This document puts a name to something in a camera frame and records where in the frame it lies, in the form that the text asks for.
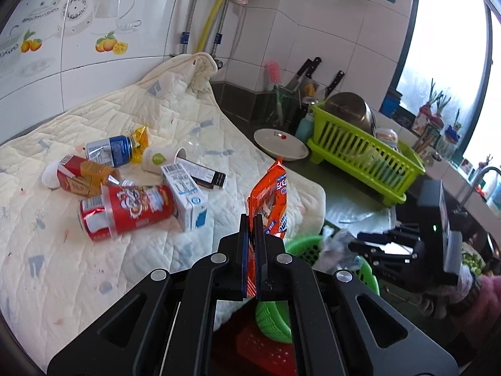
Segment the right gloved hand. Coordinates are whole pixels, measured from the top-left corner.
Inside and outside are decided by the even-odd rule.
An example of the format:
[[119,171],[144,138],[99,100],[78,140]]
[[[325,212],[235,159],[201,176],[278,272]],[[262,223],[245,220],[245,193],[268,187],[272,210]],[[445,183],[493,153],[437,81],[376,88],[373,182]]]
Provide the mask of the right gloved hand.
[[462,265],[456,285],[443,285],[427,290],[420,298],[420,310],[426,316],[443,319],[445,316],[462,316],[480,297],[482,280],[469,267]]

